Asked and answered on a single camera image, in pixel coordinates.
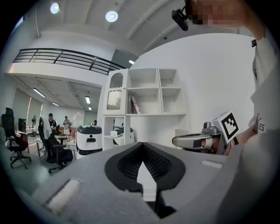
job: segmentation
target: ceiling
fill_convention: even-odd
[[[33,92],[33,88],[36,88],[45,95],[45,99],[50,104],[54,102],[60,106],[85,111],[90,111],[88,107],[91,107],[92,112],[98,111],[101,88],[66,80],[33,76],[14,76],[14,79],[27,91]],[[85,96],[90,98],[90,104],[87,104]]]
[[[39,31],[66,24],[85,26],[87,30],[102,29],[107,31],[108,35],[118,35],[124,41],[133,42],[143,52],[190,35],[213,32],[240,33],[237,29],[226,30],[194,25],[191,22],[188,23],[189,30],[182,31],[172,20],[171,11],[182,8],[184,0],[57,0],[60,12],[51,14],[49,7],[53,2],[41,0],[37,5]],[[119,18],[116,22],[106,21],[105,15],[108,11],[118,12]]]

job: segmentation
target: railing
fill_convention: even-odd
[[[21,49],[14,60],[14,63],[18,62],[62,64],[95,71],[104,75],[108,75],[113,70],[125,69],[121,65],[94,55],[56,48]]]

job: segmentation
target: black camera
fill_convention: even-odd
[[[173,10],[171,16],[183,31],[187,31],[189,29],[187,16],[183,14],[181,9]]]

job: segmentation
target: office chair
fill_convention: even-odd
[[[44,144],[46,149],[45,157],[47,162],[58,164],[58,167],[49,169],[49,173],[52,173],[52,170],[62,170],[65,167],[63,163],[66,164],[67,162],[71,162],[73,159],[72,151],[70,149],[64,149],[66,145],[63,145],[63,140],[68,138],[59,138],[60,144],[52,134],[50,134],[50,137],[48,139],[45,139],[44,121],[41,117],[39,119],[38,131],[42,143]]]
[[[10,160],[12,161],[10,164],[11,168],[13,168],[13,163],[19,160],[20,162],[22,162],[25,169],[27,169],[27,166],[22,160],[29,159],[29,161],[31,162],[31,158],[29,156],[24,156],[22,154],[22,151],[24,151],[28,147],[28,142],[23,141],[23,136],[26,135],[26,133],[20,133],[21,138],[16,137],[16,133],[14,131],[14,112],[11,108],[6,108],[6,114],[2,114],[1,118],[6,135],[6,141],[10,140],[10,146],[7,148],[10,151],[14,151],[14,154],[17,153],[16,156],[10,156]],[[12,141],[15,141],[17,144],[19,144],[19,146],[12,146]]]

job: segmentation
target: glass door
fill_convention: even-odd
[[[127,75],[128,69],[121,69],[109,72],[105,90],[103,115],[126,114]]]

